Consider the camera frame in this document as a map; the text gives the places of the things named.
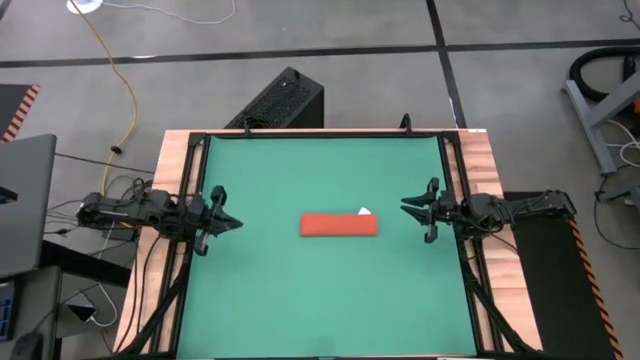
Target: red rectangular block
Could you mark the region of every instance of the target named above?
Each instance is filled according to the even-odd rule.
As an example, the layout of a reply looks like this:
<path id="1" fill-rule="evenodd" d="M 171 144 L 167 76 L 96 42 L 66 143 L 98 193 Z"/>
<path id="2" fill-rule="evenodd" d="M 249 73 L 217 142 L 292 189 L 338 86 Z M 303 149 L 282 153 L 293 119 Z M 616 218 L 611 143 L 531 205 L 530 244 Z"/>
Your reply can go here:
<path id="1" fill-rule="evenodd" d="M 378 219 L 375 214 L 303 214 L 301 236 L 375 236 Z"/>

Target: white cord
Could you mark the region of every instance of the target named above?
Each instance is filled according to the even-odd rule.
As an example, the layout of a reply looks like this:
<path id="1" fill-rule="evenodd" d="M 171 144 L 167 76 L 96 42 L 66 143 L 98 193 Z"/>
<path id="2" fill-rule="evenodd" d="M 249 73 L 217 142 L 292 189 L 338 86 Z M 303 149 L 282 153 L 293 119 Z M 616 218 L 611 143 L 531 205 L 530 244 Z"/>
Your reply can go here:
<path id="1" fill-rule="evenodd" d="M 611 124 L 616 125 L 620 129 L 622 129 L 622 131 L 624 131 L 629 136 L 629 139 L 631 139 L 631 141 L 626 143 L 626 144 L 607 144 L 607 146 L 609 146 L 609 147 L 619 147 L 620 148 L 620 159 L 622 161 L 624 161 L 625 164 L 631 165 L 633 167 L 640 167 L 640 164 L 634 163 L 633 161 L 627 159 L 624 156 L 624 151 L 627 148 L 631 147 L 631 146 L 633 146 L 632 149 L 640 150 L 640 142 L 638 142 L 636 140 L 635 136 L 633 136 L 631 131 L 629 131 L 629 129 L 627 129 L 624 125 L 620 124 L 619 122 L 617 122 L 615 120 L 608 120 L 608 122 L 611 123 Z"/>
<path id="2" fill-rule="evenodd" d="M 115 221 L 111 223 L 111 228 L 109 229 L 109 233 L 107 233 L 107 237 L 104 239 L 104 245 L 102 245 L 102 250 L 100 250 L 100 254 L 98 255 L 98 260 L 102 259 L 102 253 L 104 253 L 104 250 L 107 248 L 107 244 L 109 244 L 109 238 L 111 237 L 111 232 L 113 231 L 113 227 L 115 225 L 116 225 Z M 107 298 L 107 300 L 109 300 L 109 303 L 111 304 L 111 307 L 113 308 L 113 314 L 114 314 L 113 320 L 111 320 L 110 322 L 108 322 L 106 324 L 103 324 L 103 323 L 99 322 L 93 316 L 91 316 L 89 318 L 89 320 L 93 321 L 93 323 L 96 324 L 99 327 L 109 327 L 109 326 L 115 324 L 116 321 L 118 320 L 118 308 L 116 307 L 116 304 L 113 303 L 113 300 L 111 300 L 111 296 L 109 296 L 109 294 L 107 293 L 107 290 L 105 290 L 104 286 L 102 286 L 102 283 L 98 283 L 98 286 L 102 290 L 102 293 Z"/>
<path id="3" fill-rule="evenodd" d="M 173 16 L 173 17 L 177 17 L 180 20 L 192 23 L 192 24 L 196 24 L 196 25 L 218 25 L 218 24 L 222 24 L 223 22 L 231 19 L 233 17 L 233 15 L 236 14 L 236 1 L 235 0 L 231 0 L 231 14 L 225 16 L 224 18 L 220 19 L 220 20 L 216 20 L 216 21 L 196 21 L 196 20 L 191 20 L 188 19 L 184 16 L 178 15 L 176 13 L 172 13 L 166 10 L 163 10 L 161 8 L 157 8 L 157 7 L 153 7 L 153 6 L 149 6 L 149 5 L 143 5 L 143 4 L 133 4 L 133 5 L 120 5 L 120 4 L 113 4 L 113 3 L 109 3 L 106 1 L 102 2 L 102 5 L 106 5 L 106 6 L 112 6 L 115 8 L 119 8 L 119 9 L 146 9 L 146 10 L 154 10 L 154 11 L 159 11 L 165 15 L 168 16 Z"/>

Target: gray floor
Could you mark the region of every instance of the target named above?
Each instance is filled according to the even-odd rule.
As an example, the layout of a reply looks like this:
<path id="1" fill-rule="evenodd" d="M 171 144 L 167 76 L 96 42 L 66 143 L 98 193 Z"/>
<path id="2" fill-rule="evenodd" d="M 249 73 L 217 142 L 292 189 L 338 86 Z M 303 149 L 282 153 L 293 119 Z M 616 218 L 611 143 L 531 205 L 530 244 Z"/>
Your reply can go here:
<path id="1" fill-rule="evenodd" d="M 222 18 L 231 5 L 226 0 L 144 3 L 199 20 Z M 449 44 L 640 35 L 618 20 L 621 1 L 436 3 Z M 210 26 L 114 8 L 102 8 L 90 18 L 116 56 L 435 43 L 422 0 L 236 0 L 236 4 L 233 18 Z M 638 11 L 634 2 L 630 5 Z M 67 12 L 62 0 L 14 0 L 0 21 L 0 49 L 0 61 L 104 56 L 85 24 Z M 598 168 L 569 101 L 560 92 L 569 65 L 587 50 L 464 52 L 451 53 L 450 58 L 468 125 L 489 130 L 504 189 L 558 188 L 571 195 L 622 348 L 627 358 L 635 359 L 640 358 L 636 340 L 640 254 L 614 248 L 595 232 L 592 207 L 600 181 Z M 224 126 L 286 66 L 325 86 L 327 127 L 395 127 L 405 112 L 416 126 L 455 126 L 437 53 L 126 65 L 120 69 L 139 98 L 140 124 L 118 163 L 154 169 L 164 130 Z M 585 70 L 590 83 L 602 90 L 611 89 L 619 73 L 619 62 Z M 0 83 L 42 86 L 20 137 L 52 132 L 58 136 L 60 152 L 105 159 L 130 121 L 128 93 L 108 66 L 0 69 Z M 612 136 L 617 136 L 615 129 Z M 101 176 L 100 166 L 56 158 L 51 204 L 99 190 Z M 113 193 L 126 186 L 126 181 L 118 183 Z M 636 211 L 613 204 L 602 206 L 599 215 L 611 239 L 640 246 Z M 102 246 L 102 239 L 88 230 L 52 240 L 86 252 Z M 131 248 L 105 255 L 121 264 L 131 256 Z M 63 293 L 85 284 L 82 279 L 65 278 Z M 124 291 L 107 290 L 120 306 Z M 111 309 L 99 290 L 89 295 L 100 308 L 98 318 L 108 321 Z M 98 329 L 87 327 L 92 330 L 88 334 L 64 341 L 63 359 L 107 354 Z M 107 331 L 110 344 L 114 336 L 115 327 Z"/>

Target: orange and black striped edge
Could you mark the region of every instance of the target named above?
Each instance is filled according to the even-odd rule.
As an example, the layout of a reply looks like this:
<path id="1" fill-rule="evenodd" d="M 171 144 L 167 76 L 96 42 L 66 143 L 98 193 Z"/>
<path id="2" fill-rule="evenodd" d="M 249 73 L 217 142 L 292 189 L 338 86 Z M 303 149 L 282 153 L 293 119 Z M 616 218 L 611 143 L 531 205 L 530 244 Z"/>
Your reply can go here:
<path id="1" fill-rule="evenodd" d="M 18 106 L 18 110 L 16 110 L 16 114 L 13 116 L 11 124 L 9 124 L 9 128 L 2 136 L 2 139 L 0 139 L 0 143 L 11 142 L 15 140 L 16 136 L 18 136 L 18 131 L 22 127 L 24 120 L 27 118 L 27 113 L 33 106 L 33 103 L 36 101 L 38 92 L 40 92 L 40 85 L 33 85 L 24 94 L 24 97 L 20 102 L 20 106 Z"/>
<path id="2" fill-rule="evenodd" d="M 587 272 L 587 278 L 591 283 L 591 291 L 593 292 L 593 297 L 596 300 L 596 304 L 600 308 L 600 316 L 602 317 L 604 328 L 609 335 L 609 342 L 611 343 L 611 347 L 613 348 L 613 354 L 615 355 L 616 360 L 623 360 L 624 357 L 622 356 L 622 350 L 620 349 L 620 344 L 618 343 L 618 337 L 616 336 L 616 331 L 614 330 L 611 319 L 609 318 L 607 307 L 604 304 L 604 300 L 602 299 L 602 293 L 600 292 L 600 288 L 598 287 L 598 283 L 596 282 L 596 276 L 594 275 L 593 269 L 591 268 L 591 262 L 589 261 L 589 256 L 587 255 L 587 249 L 582 242 L 578 224 L 576 224 L 573 219 L 568 220 L 568 223 L 569 226 L 571 226 L 571 230 L 573 231 L 573 237 L 576 240 L 576 245 L 578 246 L 578 251 L 580 252 L 580 258 L 582 258 L 582 265 L 584 265 L 584 270 Z"/>

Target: wooden board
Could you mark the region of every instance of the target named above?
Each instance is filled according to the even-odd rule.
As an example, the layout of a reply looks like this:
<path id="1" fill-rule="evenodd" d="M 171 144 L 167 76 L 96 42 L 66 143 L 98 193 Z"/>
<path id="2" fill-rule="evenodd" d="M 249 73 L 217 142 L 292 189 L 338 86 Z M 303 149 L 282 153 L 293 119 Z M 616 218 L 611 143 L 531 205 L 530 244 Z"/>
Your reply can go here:
<path id="1" fill-rule="evenodd" d="M 184 168 L 184 161 L 187 151 L 187 145 L 189 140 L 189 134 L 191 132 L 207 132 L 207 133 L 219 133 L 219 134 L 231 134 L 241 133 L 243 130 L 169 130 L 165 132 L 164 140 L 162 142 L 162 148 L 160 149 L 160 156 L 158 158 L 158 165 L 156 167 L 156 173 L 154 176 L 153 187 L 155 189 L 166 190 L 170 193 L 178 193 L 180 187 L 180 181 L 182 179 L 182 171 Z M 264 133 L 305 133 L 305 132 L 317 132 L 318 129 L 260 129 L 254 130 L 255 132 Z M 344 133 L 344 132 L 362 132 L 367 133 L 371 131 L 376 132 L 403 132 L 401 129 L 322 129 L 327 133 Z M 491 145 L 489 143 L 489 137 L 485 130 L 451 130 L 451 129 L 416 129 L 415 131 L 458 131 L 460 134 L 461 146 L 464 155 L 465 168 L 467 170 L 467 177 L 471 186 L 472 193 L 486 192 L 502 197 L 502 186 L 500 185 L 500 179 L 496 169 L 495 161 L 493 159 L 493 153 L 491 151 Z M 454 174 L 454 186 L 456 187 L 456 194 L 461 194 L 460 182 L 457 177 L 457 164 L 453 156 L 453 148 L 448 147 L 449 162 L 452 173 Z M 194 158 L 194 166 L 191 173 L 191 181 L 188 192 L 195 191 L 195 179 L 197 169 L 199 168 L 198 159 L 200 156 L 196 154 Z M 515 245 L 513 234 L 510 229 L 505 228 L 498 234 L 501 238 L 507 240 L 511 244 Z M 122 309 L 121 321 L 118 326 L 118 334 L 116 336 L 115 346 L 120 344 L 124 337 L 123 345 L 121 348 L 126 347 L 135 337 L 136 328 L 138 325 L 138 316 L 140 311 L 140 294 L 142 292 L 142 275 L 143 264 L 149 254 L 151 245 L 157 237 L 157 232 L 153 229 L 144 229 L 140 236 L 138 253 L 136 262 L 137 267 L 137 299 L 136 308 L 134 309 L 134 276 L 135 272 L 131 272 L 131 279 L 129 281 L 129 289 L 127 290 L 127 296 L 125 298 L 124 306 Z M 145 289 L 144 289 L 144 302 L 142 304 L 141 325 L 146 323 L 146 320 L 155 310 L 158 304 L 158 295 L 160 292 L 160 286 L 162 283 L 162 275 L 167 258 L 168 242 L 161 239 L 153 249 L 147 266 Z M 502 244 L 500 241 L 494 238 L 487 238 L 485 240 L 485 258 L 487 260 L 487 267 L 489 272 L 489 281 L 491 282 L 491 288 L 493 291 L 494 301 L 496 306 L 500 309 L 504 317 L 509 321 L 511 326 L 520 334 L 522 339 L 534 348 L 540 349 L 540 337 L 536 327 L 535 319 L 533 316 L 533 310 L 531 308 L 531 302 L 527 292 L 527 286 L 524 280 L 524 274 L 522 273 L 522 267 L 520 265 L 520 259 L 517 254 L 510 248 Z M 175 277 L 178 266 L 182 262 L 182 256 L 176 257 L 173 271 Z M 488 326 L 488 318 L 486 312 L 481 306 L 478 306 L 478 313 L 480 317 L 482 337 L 484 339 L 485 348 L 492 349 L 491 335 Z M 131 315 L 133 312 L 133 320 L 131 321 L 131 329 L 127 334 L 127 328 L 129 327 Z M 171 329 L 173 326 L 175 312 L 175 304 L 172 305 L 167 311 L 164 319 L 164 325 L 162 327 L 162 336 L 160 339 L 160 351 L 166 351 L 169 348 L 169 341 L 171 337 Z"/>

